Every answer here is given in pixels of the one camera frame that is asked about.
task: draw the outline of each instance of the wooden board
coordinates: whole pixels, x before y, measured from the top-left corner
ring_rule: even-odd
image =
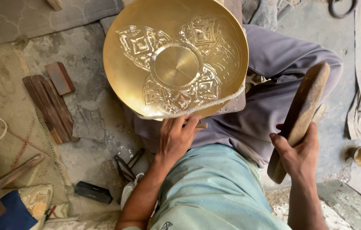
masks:
[[[48,95],[51,98],[51,101],[55,106],[55,109],[58,112],[58,115],[60,115],[61,121],[64,124],[64,127],[67,130],[70,139],[72,140],[72,142],[79,141],[80,138],[75,138],[72,136],[72,127],[74,122],[72,120],[70,111],[68,110],[68,107],[65,104],[64,98],[58,95],[57,90],[55,89],[55,86],[51,80],[44,81],[44,86],[48,92]]]
[[[327,62],[314,65],[305,74],[281,128],[280,135],[287,139],[290,146],[296,146],[303,139],[329,75],[330,66]],[[277,184],[281,184],[287,174],[276,149],[271,154],[267,174]]]
[[[47,0],[48,4],[55,10],[62,10],[62,5],[60,0]]]
[[[0,189],[4,186],[8,185],[11,181],[15,180],[17,177],[22,175],[24,172],[32,168],[34,165],[40,163],[44,160],[44,156],[41,154],[36,154],[26,162],[19,165],[17,168],[11,170],[10,172],[6,173],[2,177],[0,177]]]
[[[243,13],[241,10],[241,0],[224,0],[225,8],[227,8],[234,17],[240,22],[240,25],[243,24]]]
[[[30,76],[26,76],[23,78],[24,86],[27,89],[27,92],[29,93],[31,99],[33,100],[35,106],[40,110],[42,117],[44,119],[44,123],[47,126],[48,130],[51,133],[51,136],[54,138],[55,143],[62,144],[62,140],[60,139],[60,136],[58,135],[57,131],[54,128],[54,125],[44,107],[42,104],[40,97],[38,96],[37,92],[34,89],[33,83],[31,82]]]
[[[57,113],[57,110],[55,109],[54,104],[51,101],[50,96],[47,93],[47,90],[44,86],[44,77],[41,75],[35,75],[30,77],[31,82],[34,86],[35,91],[37,92],[38,96],[40,97],[40,100],[45,108],[45,110],[48,113],[48,116],[50,117],[55,130],[57,131],[58,135],[60,136],[60,139],[62,142],[68,142],[70,141],[70,136],[68,135],[64,124],[61,121],[60,116]]]
[[[45,70],[54,83],[59,95],[64,95],[75,91],[75,86],[71,81],[70,76],[61,62],[53,62],[45,66]]]

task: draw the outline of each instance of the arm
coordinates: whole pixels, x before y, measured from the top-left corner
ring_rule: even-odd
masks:
[[[155,207],[160,186],[173,165],[192,144],[200,116],[192,116],[184,127],[186,116],[164,119],[159,135],[159,151],[151,167],[125,203],[116,229],[139,227],[146,229]]]
[[[294,148],[276,133],[270,133],[270,138],[292,180],[288,225],[294,230],[326,230],[316,185],[319,148],[316,123],[310,123],[303,141]]]

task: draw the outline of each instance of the engraved floral pattern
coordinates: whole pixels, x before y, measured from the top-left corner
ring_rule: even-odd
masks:
[[[219,17],[198,17],[181,26],[172,40],[162,31],[148,27],[128,26],[116,31],[124,54],[138,67],[151,72],[151,57],[156,50],[171,42],[186,42],[197,48],[203,58],[203,70],[196,82],[187,89],[171,89],[159,84],[152,74],[143,86],[144,106],[156,106],[166,114],[187,111],[207,102],[218,100],[222,78],[227,82],[231,74],[225,66],[239,66],[234,44],[221,38]]]

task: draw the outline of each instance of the plate center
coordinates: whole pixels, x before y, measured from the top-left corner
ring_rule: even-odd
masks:
[[[162,50],[156,56],[154,66],[156,76],[170,86],[184,86],[190,83],[199,71],[195,53],[178,46]]]

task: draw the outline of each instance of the black object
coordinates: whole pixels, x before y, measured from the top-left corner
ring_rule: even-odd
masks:
[[[334,18],[345,18],[347,17],[349,14],[351,14],[352,12],[354,12],[355,8],[358,5],[358,0],[352,0],[352,5],[351,8],[349,9],[349,11],[347,13],[344,14],[337,14],[334,11],[334,2],[336,2],[338,0],[330,0],[329,4],[328,4],[328,10],[330,11],[330,14],[334,17]]]
[[[112,202],[112,196],[109,190],[80,181],[75,186],[75,194],[98,201],[105,204]]]
[[[28,230],[38,222],[28,212],[17,190],[9,192],[0,201],[7,209],[0,216],[0,230]]]
[[[118,168],[118,173],[122,177],[123,181],[125,183],[134,182],[136,179],[135,174],[132,172],[132,168],[136,165],[138,160],[142,157],[142,155],[145,153],[145,149],[141,148],[139,149],[136,154],[132,157],[132,159],[129,160],[128,164],[123,161],[122,158],[120,158],[118,155],[114,156],[114,159],[116,161],[116,165]]]

